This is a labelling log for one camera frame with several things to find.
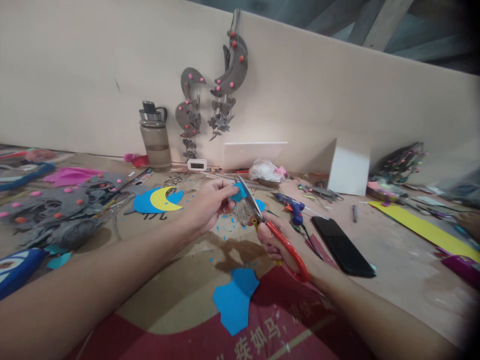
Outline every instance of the digital clock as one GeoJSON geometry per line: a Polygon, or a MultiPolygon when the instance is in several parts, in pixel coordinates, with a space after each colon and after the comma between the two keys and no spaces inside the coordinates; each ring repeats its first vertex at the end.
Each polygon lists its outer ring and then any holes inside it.
{"type": "Polygon", "coordinates": [[[205,171],[207,170],[207,160],[205,159],[188,159],[186,162],[188,170],[205,171]]]}

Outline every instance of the pink pom pom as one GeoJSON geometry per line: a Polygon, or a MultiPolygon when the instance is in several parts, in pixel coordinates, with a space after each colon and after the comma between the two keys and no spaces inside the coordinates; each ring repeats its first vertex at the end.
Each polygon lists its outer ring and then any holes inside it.
{"type": "Polygon", "coordinates": [[[123,160],[125,160],[127,163],[131,163],[136,157],[137,155],[128,153],[123,155],[123,160]]]}

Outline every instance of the yellow crescent moon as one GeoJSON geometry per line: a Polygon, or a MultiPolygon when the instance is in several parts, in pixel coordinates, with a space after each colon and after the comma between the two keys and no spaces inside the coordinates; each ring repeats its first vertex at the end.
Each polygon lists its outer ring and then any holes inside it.
{"type": "Polygon", "coordinates": [[[167,191],[175,186],[162,187],[150,195],[151,204],[162,211],[180,210],[182,207],[167,200],[167,191]]]}

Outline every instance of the scissors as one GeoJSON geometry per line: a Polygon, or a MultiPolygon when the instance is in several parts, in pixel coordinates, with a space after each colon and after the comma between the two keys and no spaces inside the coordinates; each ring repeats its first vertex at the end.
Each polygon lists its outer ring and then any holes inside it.
{"type": "Polygon", "coordinates": [[[260,211],[259,206],[257,205],[257,202],[255,201],[255,198],[253,197],[252,193],[250,192],[249,188],[247,187],[247,184],[245,181],[242,179],[240,175],[238,175],[238,178],[240,179],[240,183],[243,186],[243,189],[246,192],[246,202],[248,205],[252,208],[252,210],[255,212],[255,217],[252,219],[253,224],[257,223],[258,221],[261,221],[262,223],[265,223],[265,225],[270,229],[273,235],[282,243],[282,245],[286,248],[286,250],[290,253],[292,258],[295,260],[296,265],[300,269],[300,273],[296,273],[292,269],[290,269],[290,272],[292,273],[293,277],[297,279],[298,281],[302,283],[306,283],[310,280],[310,274],[307,271],[307,267],[305,266],[304,261],[298,254],[298,252],[295,250],[295,248],[292,246],[292,244],[287,240],[287,238],[275,227],[275,225],[271,221],[265,221],[265,218],[262,216],[262,212],[260,211]]]}

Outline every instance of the water bottle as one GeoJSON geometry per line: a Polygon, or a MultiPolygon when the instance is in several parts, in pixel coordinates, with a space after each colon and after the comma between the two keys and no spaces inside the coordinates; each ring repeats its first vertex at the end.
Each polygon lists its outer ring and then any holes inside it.
{"type": "Polygon", "coordinates": [[[145,144],[146,154],[153,171],[168,171],[172,168],[170,157],[169,136],[165,124],[167,122],[167,109],[155,107],[152,101],[143,101],[140,112],[140,132],[145,144]]]}

